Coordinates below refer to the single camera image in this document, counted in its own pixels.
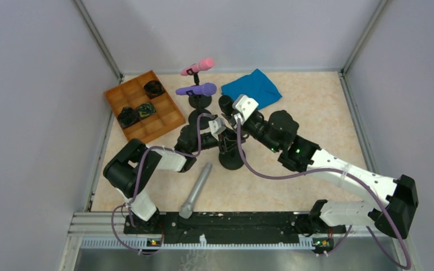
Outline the pink microphone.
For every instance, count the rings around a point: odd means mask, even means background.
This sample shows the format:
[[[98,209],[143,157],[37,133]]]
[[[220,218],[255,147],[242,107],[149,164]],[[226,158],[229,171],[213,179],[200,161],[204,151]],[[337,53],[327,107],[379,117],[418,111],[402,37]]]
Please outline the pink microphone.
[[[187,68],[184,68],[181,72],[181,76],[192,76],[201,71],[208,71],[209,69],[214,67],[214,59],[213,58],[204,58],[200,60],[198,63],[194,63]]]

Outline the silver microphone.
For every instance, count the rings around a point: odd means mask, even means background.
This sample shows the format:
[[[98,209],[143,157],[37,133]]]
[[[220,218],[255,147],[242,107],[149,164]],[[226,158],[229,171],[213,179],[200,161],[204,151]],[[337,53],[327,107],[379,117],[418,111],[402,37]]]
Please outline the silver microphone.
[[[204,166],[203,170],[201,171],[200,175],[198,176],[191,192],[189,193],[186,201],[181,205],[180,210],[179,210],[179,216],[184,218],[184,219],[188,219],[193,211],[194,211],[194,206],[196,204],[196,201],[199,197],[199,195],[201,194],[201,191],[212,171],[212,167],[213,165],[211,163],[206,163],[206,165]]]

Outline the purple microphone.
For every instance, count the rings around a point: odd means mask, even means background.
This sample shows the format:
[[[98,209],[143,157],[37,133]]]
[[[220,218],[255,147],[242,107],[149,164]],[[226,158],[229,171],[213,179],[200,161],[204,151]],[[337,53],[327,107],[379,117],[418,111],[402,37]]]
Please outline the purple microphone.
[[[210,97],[217,91],[215,84],[207,82],[202,85],[188,86],[176,90],[177,95],[204,95]]]

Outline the black mic stand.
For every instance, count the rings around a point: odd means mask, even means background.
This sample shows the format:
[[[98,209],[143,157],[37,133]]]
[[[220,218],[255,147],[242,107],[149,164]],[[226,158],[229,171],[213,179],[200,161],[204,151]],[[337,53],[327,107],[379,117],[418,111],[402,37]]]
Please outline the black mic stand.
[[[244,165],[238,150],[238,144],[237,148],[230,152],[224,154],[219,153],[218,159],[221,166],[230,171],[240,169]]]
[[[208,111],[206,108],[204,109],[195,109],[189,114],[188,116],[188,123],[192,126],[197,126],[199,124],[200,130],[205,130],[209,127],[208,121],[210,121],[209,117],[202,116],[200,120],[198,121],[198,116],[202,113],[210,114],[210,111]]]
[[[198,72],[194,72],[191,68],[185,70],[187,75],[193,76],[194,86],[199,86],[200,80]],[[195,109],[204,109],[208,107],[212,102],[212,97],[197,95],[193,91],[187,91],[189,104]]]

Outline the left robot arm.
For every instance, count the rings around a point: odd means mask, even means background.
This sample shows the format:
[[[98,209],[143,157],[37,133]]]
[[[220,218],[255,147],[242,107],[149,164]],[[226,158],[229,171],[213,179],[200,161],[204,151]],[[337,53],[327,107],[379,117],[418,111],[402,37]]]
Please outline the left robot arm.
[[[130,140],[103,170],[103,176],[123,196],[131,214],[141,221],[149,221],[158,209],[145,187],[156,170],[184,173],[197,161],[198,150],[217,147],[221,165],[229,170],[239,169],[232,159],[239,158],[237,134],[224,128],[217,135],[197,134],[197,128],[184,126],[174,149],[149,147],[139,139]]]

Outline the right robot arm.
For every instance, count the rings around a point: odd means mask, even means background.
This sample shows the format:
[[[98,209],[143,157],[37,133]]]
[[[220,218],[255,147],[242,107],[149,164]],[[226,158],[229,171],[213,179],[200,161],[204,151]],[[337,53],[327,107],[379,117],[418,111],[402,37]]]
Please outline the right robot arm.
[[[317,201],[312,211],[327,226],[374,226],[392,238],[406,239],[419,205],[416,183],[405,174],[383,176],[332,155],[297,134],[298,122],[285,110],[269,119],[258,110],[223,110],[236,132],[278,152],[278,162],[293,177],[312,174],[360,198],[357,202]]]

